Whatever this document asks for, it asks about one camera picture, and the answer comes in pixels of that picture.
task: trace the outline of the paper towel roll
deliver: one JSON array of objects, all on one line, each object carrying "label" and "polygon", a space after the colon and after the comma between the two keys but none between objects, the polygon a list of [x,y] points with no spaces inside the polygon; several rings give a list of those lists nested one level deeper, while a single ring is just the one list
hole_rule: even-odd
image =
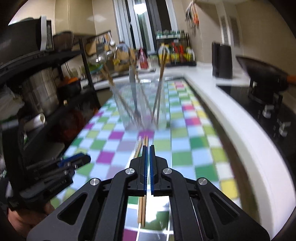
[{"label": "paper towel roll", "polygon": [[31,131],[36,129],[37,127],[43,125],[45,123],[45,116],[43,113],[39,114],[38,116],[35,116],[32,120],[28,121],[25,126],[25,131]]}]

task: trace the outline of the hand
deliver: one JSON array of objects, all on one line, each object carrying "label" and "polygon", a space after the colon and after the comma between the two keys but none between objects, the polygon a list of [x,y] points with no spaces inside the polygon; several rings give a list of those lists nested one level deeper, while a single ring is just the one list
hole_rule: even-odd
[{"label": "hand", "polygon": [[54,211],[54,207],[48,202],[44,206],[44,213],[31,211],[27,209],[20,209],[11,211],[8,209],[8,220],[14,229],[24,238],[28,236],[29,231],[40,223],[46,216]]}]

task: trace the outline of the white plastic bag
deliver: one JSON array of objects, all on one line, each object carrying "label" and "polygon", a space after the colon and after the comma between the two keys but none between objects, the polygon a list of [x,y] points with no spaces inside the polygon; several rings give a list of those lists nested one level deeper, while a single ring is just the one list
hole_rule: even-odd
[{"label": "white plastic bag", "polygon": [[14,94],[6,85],[0,90],[0,121],[17,114],[25,105],[21,96]]}]

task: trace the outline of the black stovetop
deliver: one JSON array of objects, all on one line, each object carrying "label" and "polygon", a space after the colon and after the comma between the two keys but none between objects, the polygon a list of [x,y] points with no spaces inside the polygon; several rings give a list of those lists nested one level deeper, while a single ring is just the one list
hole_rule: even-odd
[{"label": "black stovetop", "polygon": [[[278,110],[271,111],[271,118],[267,119],[262,114],[265,106],[248,97],[249,87],[217,87],[236,100],[268,134],[285,160],[296,187],[296,114],[282,103]],[[286,129],[286,137],[279,134],[279,127],[283,122],[291,122],[291,126]]]}]

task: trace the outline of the silver screw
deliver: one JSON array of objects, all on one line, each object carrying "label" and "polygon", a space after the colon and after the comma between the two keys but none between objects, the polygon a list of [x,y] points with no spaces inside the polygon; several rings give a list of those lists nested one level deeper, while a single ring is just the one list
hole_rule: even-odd
[{"label": "silver screw", "polygon": [[100,183],[100,180],[97,178],[93,178],[89,181],[89,183],[93,186],[98,185]]},{"label": "silver screw", "polygon": [[134,174],[134,173],[135,173],[135,170],[134,169],[132,169],[132,168],[126,169],[126,174],[127,175],[131,175],[131,174]]},{"label": "silver screw", "polygon": [[165,169],[163,169],[163,173],[166,174],[166,175],[171,174],[172,172],[173,171],[172,171],[171,168],[165,168]]},{"label": "silver screw", "polygon": [[206,185],[206,184],[207,184],[207,179],[205,179],[205,178],[200,178],[200,179],[198,179],[198,183],[199,183],[200,185]]}]

